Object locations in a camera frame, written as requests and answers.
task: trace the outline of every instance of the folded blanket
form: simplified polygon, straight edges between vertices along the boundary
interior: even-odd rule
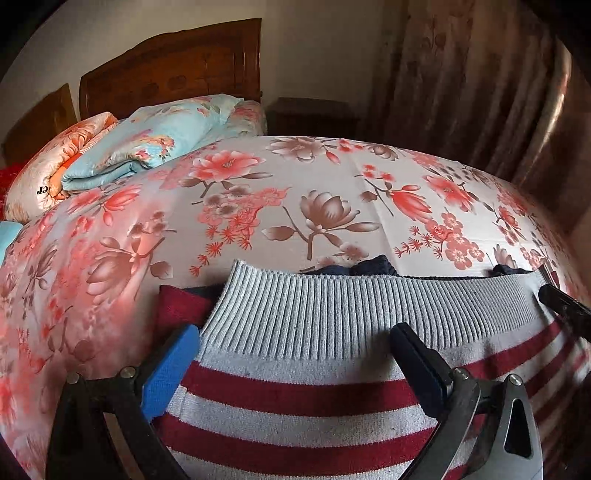
[[[139,108],[66,170],[63,189],[89,190],[206,145],[239,101],[219,94]]]
[[[66,170],[72,165],[78,158],[88,152],[92,147],[94,147],[101,139],[113,130],[117,126],[117,122],[110,124],[107,128],[103,131],[95,135],[90,141],[88,141],[84,147],[82,147],[78,153],[69,158],[69,160],[65,161],[60,168],[57,169],[51,178],[49,179],[49,195],[54,197],[58,200],[65,200],[66,196],[63,194],[63,187],[61,185],[61,179],[64,176]]]

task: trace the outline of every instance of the wooden nightstand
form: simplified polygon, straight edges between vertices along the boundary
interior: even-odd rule
[[[281,97],[267,109],[269,135],[354,138],[359,118],[347,103]]]

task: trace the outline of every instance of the ribbed collar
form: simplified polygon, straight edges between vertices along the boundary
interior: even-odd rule
[[[443,350],[552,315],[537,299],[543,270],[492,278],[340,277],[235,261],[202,334],[204,346],[273,358],[358,358],[408,322]]]

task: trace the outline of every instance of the maroon cloth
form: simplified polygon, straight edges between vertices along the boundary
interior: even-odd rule
[[[214,299],[170,285],[160,285],[154,343],[163,342],[174,329],[187,323],[203,328],[214,305]]]

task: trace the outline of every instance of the pillow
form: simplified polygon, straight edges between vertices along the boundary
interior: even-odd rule
[[[27,223],[61,200],[49,194],[49,180],[58,168],[76,155],[89,140],[117,119],[109,112],[100,113],[64,130],[53,138],[25,165],[6,196],[6,220]]]

